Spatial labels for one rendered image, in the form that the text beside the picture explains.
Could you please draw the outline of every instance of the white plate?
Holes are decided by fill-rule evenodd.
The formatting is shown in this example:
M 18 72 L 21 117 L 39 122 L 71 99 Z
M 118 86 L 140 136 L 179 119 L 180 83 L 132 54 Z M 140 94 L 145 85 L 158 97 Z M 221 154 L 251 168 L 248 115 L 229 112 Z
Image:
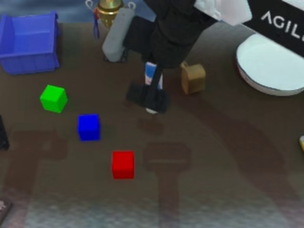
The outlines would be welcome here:
M 261 35 L 238 47 L 237 65 L 245 81 L 262 93 L 290 96 L 304 90 L 304 58 Z

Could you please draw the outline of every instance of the brown table surface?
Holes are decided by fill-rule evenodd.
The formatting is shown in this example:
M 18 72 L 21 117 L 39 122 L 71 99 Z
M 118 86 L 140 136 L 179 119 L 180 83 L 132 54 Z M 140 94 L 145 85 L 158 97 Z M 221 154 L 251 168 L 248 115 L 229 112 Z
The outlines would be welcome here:
M 164 72 L 171 107 L 151 116 L 124 101 L 144 65 L 102 59 L 91 24 L 62 25 L 52 73 L 0 73 L 11 149 L 0 153 L 4 228 L 304 228 L 303 94 L 272 97 L 238 74 L 237 46 L 252 33 L 216 24 L 187 58 L 208 74 L 186 96 L 180 69 Z M 63 113 L 44 111 L 47 84 L 64 87 Z M 100 142 L 82 143 L 77 116 L 98 113 Z M 134 150 L 134 180 L 113 180 L 113 150 Z

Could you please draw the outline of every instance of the brass pot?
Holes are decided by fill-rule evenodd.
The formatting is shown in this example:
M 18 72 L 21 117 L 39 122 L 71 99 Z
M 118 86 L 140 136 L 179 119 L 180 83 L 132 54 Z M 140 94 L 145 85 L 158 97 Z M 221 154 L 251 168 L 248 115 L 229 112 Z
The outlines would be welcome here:
M 110 28 L 118 14 L 118 10 L 122 7 L 124 7 L 122 0 L 99 0 L 96 8 L 103 25 Z

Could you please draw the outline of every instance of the blue basket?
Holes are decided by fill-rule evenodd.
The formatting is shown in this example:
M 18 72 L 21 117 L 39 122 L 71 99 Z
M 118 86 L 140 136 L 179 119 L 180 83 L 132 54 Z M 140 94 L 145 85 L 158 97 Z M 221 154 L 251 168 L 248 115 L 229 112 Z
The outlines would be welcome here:
M 54 11 L 44 15 L 1 17 L 0 64 L 6 73 L 41 73 L 59 67 L 57 18 Z

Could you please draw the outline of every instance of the brown cube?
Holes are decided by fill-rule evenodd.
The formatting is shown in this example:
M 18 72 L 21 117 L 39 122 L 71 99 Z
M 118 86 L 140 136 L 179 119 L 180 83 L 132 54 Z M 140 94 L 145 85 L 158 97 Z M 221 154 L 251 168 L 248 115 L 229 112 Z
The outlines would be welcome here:
M 201 64 L 181 65 L 181 86 L 185 94 L 193 94 L 205 89 L 206 72 Z

